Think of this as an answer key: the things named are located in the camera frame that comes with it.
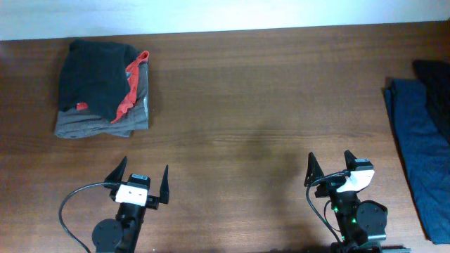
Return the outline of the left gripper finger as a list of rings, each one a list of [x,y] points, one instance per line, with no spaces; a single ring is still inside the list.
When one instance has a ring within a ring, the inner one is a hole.
[[[121,183],[126,166],[127,166],[127,156],[123,157],[122,161],[118,164],[118,166],[115,169],[113,169],[113,171],[110,172],[108,176],[106,176],[104,182]]]
[[[168,204],[169,203],[169,181],[168,181],[168,172],[169,172],[169,165],[167,164],[164,170],[164,174],[162,177],[161,185],[160,185],[160,196],[159,196],[159,202],[162,204]]]

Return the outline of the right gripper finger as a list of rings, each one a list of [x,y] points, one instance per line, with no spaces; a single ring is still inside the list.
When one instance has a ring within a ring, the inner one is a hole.
[[[350,150],[346,150],[344,156],[347,170],[354,171],[356,169],[356,157]]]
[[[304,180],[304,186],[317,186],[324,177],[323,171],[314,156],[313,152],[308,154],[307,173]]]

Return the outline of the black polo shirt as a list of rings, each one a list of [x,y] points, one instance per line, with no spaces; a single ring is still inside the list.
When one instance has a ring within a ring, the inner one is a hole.
[[[413,71],[425,85],[426,109],[439,133],[449,142],[449,63],[414,60]]]

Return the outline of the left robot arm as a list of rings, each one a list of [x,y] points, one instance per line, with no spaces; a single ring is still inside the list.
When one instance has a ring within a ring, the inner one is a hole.
[[[122,180],[126,165],[124,157],[104,180],[109,184],[110,198],[119,208],[115,218],[100,221],[92,232],[92,242],[100,253],[133,253],[146,211],[169,203],[169,167],[165,167],[159,195],[153,196],[149,177],[131,174],[127,181]]]

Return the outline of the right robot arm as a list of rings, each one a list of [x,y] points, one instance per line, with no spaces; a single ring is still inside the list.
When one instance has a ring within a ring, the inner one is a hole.
[[[372,201],[361,201],[358,193],[367,188],[374,176],[374,166],[366,158],[356,157],[350,150],[344,152],[346,168],[325,175],[315,155],[308,154],[307,173],[304,180],[306,199],[317,217],[333,234],[336,241],[330,245],[331,252],[410,252],[402,246],[383,247],[387,239],[388,209]],[[310,190],[316,189],[316,198],[328,198],[326,207],[330,207],[337,220],[334,229],[326,218],[315,208],[310,198]]]

